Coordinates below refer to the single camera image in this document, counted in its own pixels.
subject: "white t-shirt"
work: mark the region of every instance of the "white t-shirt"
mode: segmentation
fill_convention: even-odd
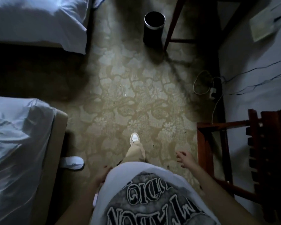
[[[145,162],[113,168],[100,189],[90,225],[220,224],[181,176]]]

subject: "bed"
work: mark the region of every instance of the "bed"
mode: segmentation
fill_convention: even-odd
[[[92,0],[0,0],[0,43],[85,54]]]
[[[0,97],[0,224],[45,225],[67,114]]]

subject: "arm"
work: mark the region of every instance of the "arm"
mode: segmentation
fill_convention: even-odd
[[[189,151],[177,151],[177,162],[183,163],[199,181],[212,211],[222,225],[257,225],[252,215],[230,196],[209,174],[195,161]]]
[[[55,225],[88,225],[96,191],[99,185],[105,181],[111,169],[112,167],[105,166],[90,182],[82,195],[68,207]]]

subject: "patterned carpet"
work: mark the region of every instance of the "patterned carpet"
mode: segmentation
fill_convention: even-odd
[[[196,157],[196,122],[211,120],[214,103],[192,89],[206,64],[196,45],[170,43],[167,56],[142,41],[145,13],[166,16],[165,37],[175,4],[106,0],[94,12],[86,56],[36,47],[21,47],[18,53],[18,46],[0,45],[0,95],[39,98],[65,111],[63,153],[85,160],[82,171],[59,171],[54,217],[98,168],[115,166],[125,156],[132,132],[138,132],[150,163],[182,175],[199,190],[189,171],[177,164],[175,150],[190,150]],[[187,3],[173,37],[194,38],[197,18],[198,7]],[[207,89],[200,82],[196,88]]]

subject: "hand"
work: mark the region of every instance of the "hand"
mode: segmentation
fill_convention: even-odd
[[[198,166],[195,158],[189,151],[176,151],[177,162],[183,163],[181,167],[192,169]]]
[[[95,182],[100,185],[102,182],[105,181],[107,174],[112,169],[112,166],[105,166],[103,169],[99,170],[97,175],[95,176]]]

